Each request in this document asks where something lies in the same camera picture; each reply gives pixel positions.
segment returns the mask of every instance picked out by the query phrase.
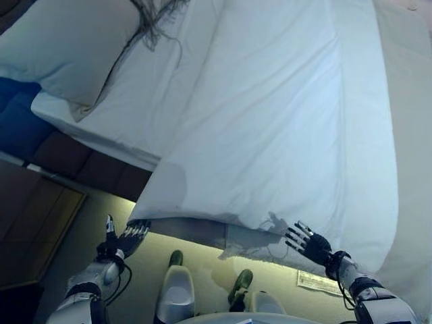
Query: floor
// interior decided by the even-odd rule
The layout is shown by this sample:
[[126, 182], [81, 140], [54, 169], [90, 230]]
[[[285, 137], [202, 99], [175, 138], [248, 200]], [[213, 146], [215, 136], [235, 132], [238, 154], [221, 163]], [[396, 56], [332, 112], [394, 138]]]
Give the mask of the floor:
[[[34, 323], [45, 323], [62, 301], [68, 278], [83, 270], [95, 257], [95, 249], [105, 238], [106, 215], [114, 217], [117, 233], [124, 229], [134, 203], [85, 186], [71, 184], [88, 194], [68, 234], [61, 244], [41, 285], [45, 292]], [[127, 259], [133, 270], [128, 289], [108, 308], [111, 323], [152, 323], [159, 288], [173, 250], [184, 253], [184, 265], [194, 280], [196, 312], [228, 310], [227, 295], [241, 270], [254, 273], [250, 290], [274, 295], [287, 314], [321, 323], [352, 320], [342, 299], [325, 292], [297, 286], [298, 272], [279, 265], [241, 257], [219, 260], [221, 250], [150, 233], [138, 250]]]

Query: blue upholstered headboard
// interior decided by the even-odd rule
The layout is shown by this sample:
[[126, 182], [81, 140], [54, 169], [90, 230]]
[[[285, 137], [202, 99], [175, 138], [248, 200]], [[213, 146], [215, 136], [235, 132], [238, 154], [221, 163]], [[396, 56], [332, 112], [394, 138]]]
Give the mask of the blue upholstered headboard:
[[0, 78], [0, 151], [29, 161], [55, 129], [30, 110], [40, 89], [36, 83]]

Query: robotic hand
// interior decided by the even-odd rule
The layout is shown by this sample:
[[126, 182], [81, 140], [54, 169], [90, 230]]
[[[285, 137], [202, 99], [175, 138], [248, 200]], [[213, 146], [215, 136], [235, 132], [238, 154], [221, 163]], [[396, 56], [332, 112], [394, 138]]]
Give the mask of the robotic hand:
[[[49, 317], [48, 324], [108, 323], [105, 302], [111, 304], [127, 287], [132, 271], [124, 263], [141, 244], [150, 227], [149, 221], [130, 222], [120, 237], [117, 237], [112, 216], [106, 222], [106, 238], [97, 247], [97, 257], [85, 270], [68, 281], [65, 300]], [[102, 300], [107, 288], [127, 269], [130, 276], [127, 284], [115, 296]]]
[[[402, 299], [385, 289], [372, 275], [362, 270], [351, 256], [338, 251], [331, 253], [330, 243], [302, 222], [288, 228], [286, 244], [325, 267], [326, 275], [336, 280], [347, 309], [353, 310], [358, 324], [420, 324], [416, 315]], [[351, 301], [345, 290], [349, 291]], [[353, 308], [348, 308], [348, 301]]]

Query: pillowcase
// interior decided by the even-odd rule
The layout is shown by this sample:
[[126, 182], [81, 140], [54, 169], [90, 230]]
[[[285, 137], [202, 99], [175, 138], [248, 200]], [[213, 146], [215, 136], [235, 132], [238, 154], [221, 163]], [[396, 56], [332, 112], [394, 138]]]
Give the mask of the pillowcase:
[[92, 107], [139, 23], [130, 0], [38, 0], [0, 37], [0, 76]]

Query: bed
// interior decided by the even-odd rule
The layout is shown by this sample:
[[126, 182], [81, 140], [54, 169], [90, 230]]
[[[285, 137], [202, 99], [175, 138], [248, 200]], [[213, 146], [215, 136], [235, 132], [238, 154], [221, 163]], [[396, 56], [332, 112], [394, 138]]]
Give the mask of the bed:
[[[201, 217], [230, 223], [224, 257], [243, 255], [322, 274], [287, 251], [281, 239], [286, 226], [300, 218], [327, 236], [335, 249], [348, 250], [377, 272], [426, 319], [432, 288], [427, 217], [432, 156], [426, 149], [432, 54], [424, 24], [378, 1], [293, 1], [285, 11], [283, 1], [277, 9], [254, 4], [259, 10], [241, 1], [191, 0], [174, 20], [161, 22], [168, 32], [177, 32], [182, 53], [163, 38], [155, 52], [137, 43], [111, 80], [107, 97], [78, 123], [64, 100], [45, 92], [35, 98], [32, 110], [94, 149], [155, 170], [131, 219]], [[240, 19], [239, 13], [247, 10], [249, 16]], [[282, 20], [286, 25], [275, 23]], [[418, 41], [406, 36], [412, 32]], [[266, 40], [266, 46], [257, 39]], [[241, 48], [234, 46], [239, 40]], [[291, 52], [292, 44], [303, 52]], [[268, 48], [278, 55], [254, 55]], [[254, 68], [261, 72], [259, 78], [254, 78]], [[310, 79], [315, 83], [305, 82]], [[312, 110], [299, 112], [298, 103], [287, 101], [299, 93]], [[293, 106], [296, 115], [272, 110], [281, 102]], [[333, 114], [313, 110], [323, 103]], [[270, 108], [263, 114], [263, 107]], [[284, 122], [295, 127], [305, 120], [313, 127], [297, 129], [301, 138], [275, 144], [278, 134], [293, 137], [293, 128], [283, 127]], [[260, 127], [262, 123], [271, 126]], [[263, 142], [244, 140], [254, 131], [264, 136]], [[319, 151], [315, 142], [307, 141], [309, 132], [315, 139], [334, 137], [333, 142], [319, 142], [326, 150], [313, 157], [324, 161], [328, 153], [328, 165], [307, 181], [304, 147]], [[261, 145], [261, 150], [242, 142]], [[266, 150], [281, 143], [291, 146], [286, 152]], [[293, 152], [299, 157], [291, 159]], [[303, 159], [300, 153], [306, 154]], [[297, 175], [294, 179], [304, 184], [298, 189], [305, 195], [298, 199], [303, 205], [284, 200], [293, 188], [277, 191], [287, 177], [279, 172], [284, 163], [290, 166], [289, 176]], [[317, 165], [308, 166], [319, 171]], [[272, 178], [273, 173], [280, 179]], [[315, 180], [325, 184], [326, 201], [317, 202], [317, 193], [311, 192]], [[409, 253], [410, 246], [418, 252]]]

